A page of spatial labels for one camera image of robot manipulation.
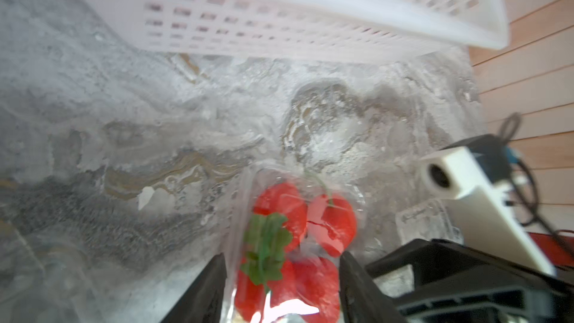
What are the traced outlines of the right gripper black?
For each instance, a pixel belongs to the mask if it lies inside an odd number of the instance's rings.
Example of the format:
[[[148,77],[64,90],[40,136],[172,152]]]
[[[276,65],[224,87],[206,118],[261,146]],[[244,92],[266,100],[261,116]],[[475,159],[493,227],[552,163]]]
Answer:
[[[442,239],[415,239],[369,263],[379,278],[413,270],[414,289],[393,299],[416,322],[572,322],[573,284]]]

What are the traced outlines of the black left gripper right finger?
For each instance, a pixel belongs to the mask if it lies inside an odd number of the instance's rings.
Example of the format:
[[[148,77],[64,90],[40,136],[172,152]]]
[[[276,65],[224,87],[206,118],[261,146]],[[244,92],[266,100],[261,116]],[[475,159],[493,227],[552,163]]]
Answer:
[[[345,322],[394,322],[391,300],[349,252],[339,260],[339,297]]]

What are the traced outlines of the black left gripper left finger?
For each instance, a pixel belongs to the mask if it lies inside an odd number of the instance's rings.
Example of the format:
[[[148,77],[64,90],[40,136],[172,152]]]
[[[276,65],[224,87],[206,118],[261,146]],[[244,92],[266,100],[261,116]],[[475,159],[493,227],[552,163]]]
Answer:
[[[212,257],[161,323],[217,323],[221,320],[227,268],[223,253]]]

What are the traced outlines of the red strawberry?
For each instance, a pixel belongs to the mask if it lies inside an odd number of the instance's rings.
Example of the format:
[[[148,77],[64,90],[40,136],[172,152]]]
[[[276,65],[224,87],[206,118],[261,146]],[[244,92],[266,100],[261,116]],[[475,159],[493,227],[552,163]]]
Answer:
[[[265,276],[257,263],[249,256],[243,256],[236,278],[236,311],[246,322],[256,318],[260,322],[263,317],[265,303]]]

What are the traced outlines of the packed strawberry with long stem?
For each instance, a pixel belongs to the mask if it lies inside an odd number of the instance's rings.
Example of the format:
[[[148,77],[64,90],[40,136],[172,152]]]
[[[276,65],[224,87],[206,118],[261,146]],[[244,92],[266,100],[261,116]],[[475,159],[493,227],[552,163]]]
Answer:
[[[287,253],[294,251],[306,236],[307,204],[291,182],[281,182],[266,188],[257,198],[254,213],[279,213],[287,217],[284,227],[292,235],[292,241],[285,247]]]

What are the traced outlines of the clear plastic clamshell container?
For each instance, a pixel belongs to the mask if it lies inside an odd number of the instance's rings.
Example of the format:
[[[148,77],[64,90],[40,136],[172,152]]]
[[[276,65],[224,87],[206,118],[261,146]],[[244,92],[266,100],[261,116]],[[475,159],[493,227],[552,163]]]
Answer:
[[[360,190],[307,170],[243,170],[225,252],[223,322],[340,322],[342,254],[366,224]]]

